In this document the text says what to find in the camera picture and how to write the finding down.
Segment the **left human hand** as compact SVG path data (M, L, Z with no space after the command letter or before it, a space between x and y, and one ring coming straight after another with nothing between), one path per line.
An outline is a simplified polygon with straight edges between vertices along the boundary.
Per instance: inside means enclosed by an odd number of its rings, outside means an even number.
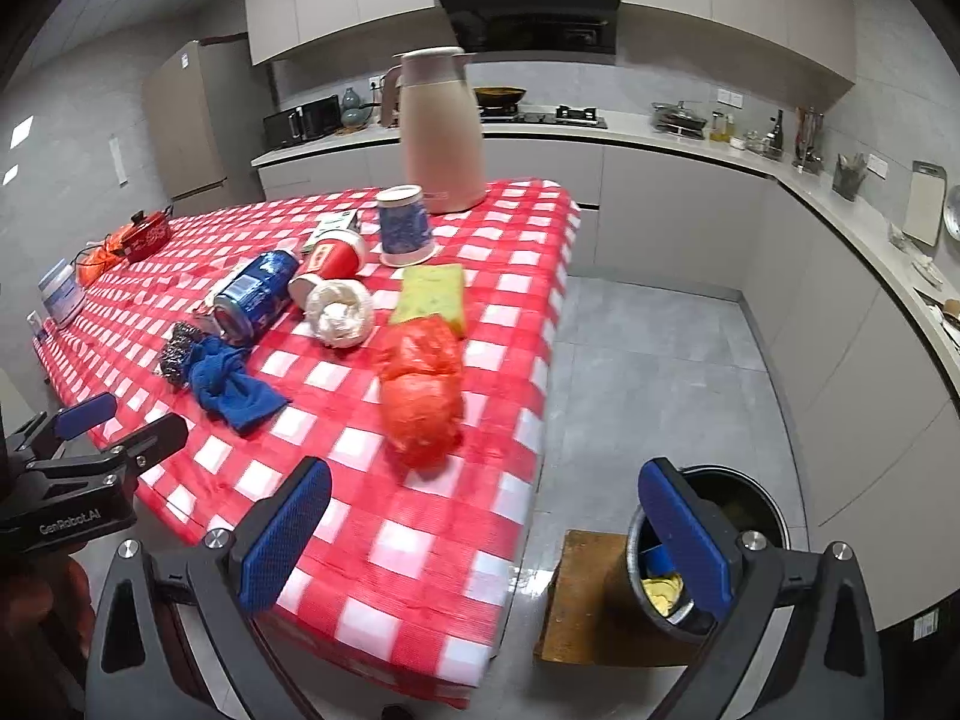
M20 559L2 567L2 717L73 718L67 672L53 655L43 622L67 613L68 639L88 655L94 611L89 580L67 553L37 564Z

